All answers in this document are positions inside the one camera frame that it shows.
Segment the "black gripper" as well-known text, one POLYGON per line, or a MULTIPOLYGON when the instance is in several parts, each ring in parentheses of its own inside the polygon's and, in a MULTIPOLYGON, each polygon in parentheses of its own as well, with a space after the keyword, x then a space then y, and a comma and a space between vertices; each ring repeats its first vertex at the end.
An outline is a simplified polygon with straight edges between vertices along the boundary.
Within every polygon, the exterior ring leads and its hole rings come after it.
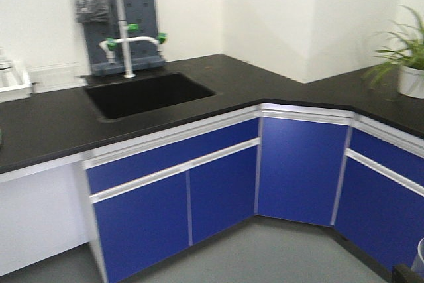
POLYGON ((397 264, 392 268, 392 283, 423 283, 423 278, 406 264, 397 264))

